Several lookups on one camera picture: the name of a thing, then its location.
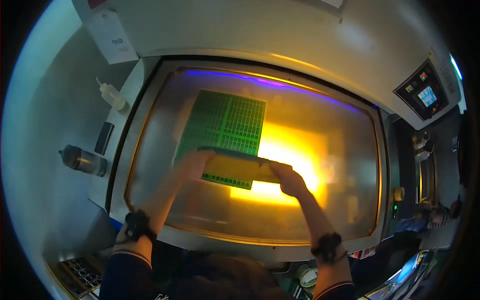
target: person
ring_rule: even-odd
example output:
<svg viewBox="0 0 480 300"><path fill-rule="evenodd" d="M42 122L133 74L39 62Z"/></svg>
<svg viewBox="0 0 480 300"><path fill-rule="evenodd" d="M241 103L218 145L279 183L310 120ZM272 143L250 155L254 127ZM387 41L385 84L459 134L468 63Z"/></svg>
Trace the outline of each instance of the person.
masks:
<svg viewBox="0 0 480 300"><path fill-rule="evenodd" d="M148 214L153 241L161 231L183 183L199 179L205 164L214 155L213 151L198 151L188 155L164 178L151 199L139 205L139 213L135 216L140 215L140 211ZM303 178L289 165L271 162L270 168L280 178L282 192L298 199L305 216L314 245L312 252L317 257L318 277L313 300L354 299L347 252ZM105 269L100 289L102 300L293 298L278 286L273 275L259 262L220 254L207 255L185 266L183 273L173 278L168 287L161 288L153 281L152 239L146 235L137 237L137 241L129 238L130 235L134 236L133 229L128 225L130 220L126 218ZM331 257L326 259L325 255L319 254L322 252L319 249L324 249L320 247L320 241L331 236L337 236L338 243L331 249Z"/></svg>
<svg viewBox="0 0 480 300"><path fill-rule="evenodd" d="M432 206L430 209L422 209L422 211L412 219L399 220L395 227L395 232L423 232L427 229L440 228L457 219L461 212L462 202L460 201L460 195L458 195L450 208L439 203L436 206Z"/></svg>

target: control panel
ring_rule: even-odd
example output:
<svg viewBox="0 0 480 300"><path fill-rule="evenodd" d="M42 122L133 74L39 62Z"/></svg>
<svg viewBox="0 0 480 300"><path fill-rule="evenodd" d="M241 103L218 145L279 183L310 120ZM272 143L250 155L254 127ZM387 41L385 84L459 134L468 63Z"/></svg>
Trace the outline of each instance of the control panel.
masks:
<svg viewBox="0 0 480 300"><path fill-rule="evenodd" d="M423 121L433 117L448 104L445 91L429 59L393 92Z"/></svg>

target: navy sleeve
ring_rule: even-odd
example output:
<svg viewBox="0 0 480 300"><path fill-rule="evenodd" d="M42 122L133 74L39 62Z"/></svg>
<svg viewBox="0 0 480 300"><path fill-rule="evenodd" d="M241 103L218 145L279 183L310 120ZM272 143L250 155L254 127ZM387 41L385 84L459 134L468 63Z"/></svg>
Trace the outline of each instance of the navy sleeve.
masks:
<svg viewBox="0 0 480 300"><path fill-rule="evenodd" d="M101 300L156 300L164 298L164 294L145 261L129 254L112 255L102 279Z"/></svg>
<svg viewBox="0 0 480 300"><path fill-rule="evenodd" d="M324 289L314 300L356 300L355 286L351 281L339 282Z"/></svg>

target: dark hair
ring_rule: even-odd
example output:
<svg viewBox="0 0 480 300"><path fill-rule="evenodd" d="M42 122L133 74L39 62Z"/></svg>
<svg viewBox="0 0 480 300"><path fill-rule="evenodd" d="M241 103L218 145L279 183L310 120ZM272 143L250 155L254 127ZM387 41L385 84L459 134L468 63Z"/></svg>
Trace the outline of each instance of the dark hair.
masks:
<svg viewBox="0 0 480 300"><path fill-rule="evenodd" d="M460 216L460 213L462 212L463 203L460 200L456 200L455 202L457 204L454 210L452 211L452 219L458 218Z"/></svg>

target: black wrist strap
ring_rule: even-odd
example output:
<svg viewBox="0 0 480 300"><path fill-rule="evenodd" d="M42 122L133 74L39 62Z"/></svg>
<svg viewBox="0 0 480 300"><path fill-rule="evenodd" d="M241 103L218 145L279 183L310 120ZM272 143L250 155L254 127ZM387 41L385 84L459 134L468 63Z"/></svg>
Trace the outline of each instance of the black wrist strap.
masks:
<svg viewBox="0 0 480 300"><path fill-rule="evenodd" d="M146 235L151 242L156 241L156 234L150 229L150 218L139 209L136 212L128 213L125 217L127 228L125 236L132 241L138 241L142 235Z"/></svg>
<svg viewBox="0 0 480 300"><path fill-rule="evenodd" d="M312 247L312 254L326 264L334 264L347 255L347 252L337 257L336 249L342 243L338 233L325 234L318 239L317 246Z"/></svg>

